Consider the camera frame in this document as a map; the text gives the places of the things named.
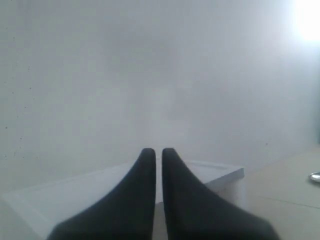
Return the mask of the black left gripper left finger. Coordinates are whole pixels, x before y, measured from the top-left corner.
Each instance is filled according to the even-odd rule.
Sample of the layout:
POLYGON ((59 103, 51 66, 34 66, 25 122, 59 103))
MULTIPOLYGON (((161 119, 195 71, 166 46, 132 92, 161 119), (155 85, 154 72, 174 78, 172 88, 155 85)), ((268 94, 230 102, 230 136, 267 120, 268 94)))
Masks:
POLYGON ((98 202, 59 223, 50 240, 150 240, 156 201, 156 153, 144 148, 125 177, 98 202))

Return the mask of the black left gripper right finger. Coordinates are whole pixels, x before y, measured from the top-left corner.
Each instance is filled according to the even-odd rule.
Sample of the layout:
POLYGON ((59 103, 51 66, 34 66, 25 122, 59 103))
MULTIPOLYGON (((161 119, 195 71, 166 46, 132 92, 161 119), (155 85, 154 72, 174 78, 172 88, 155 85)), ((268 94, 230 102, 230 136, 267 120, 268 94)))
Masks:
POLYGON ((170 240, 276 240, 272 225, 205 186, 174 148, 162 151, 162 196, 170 240))

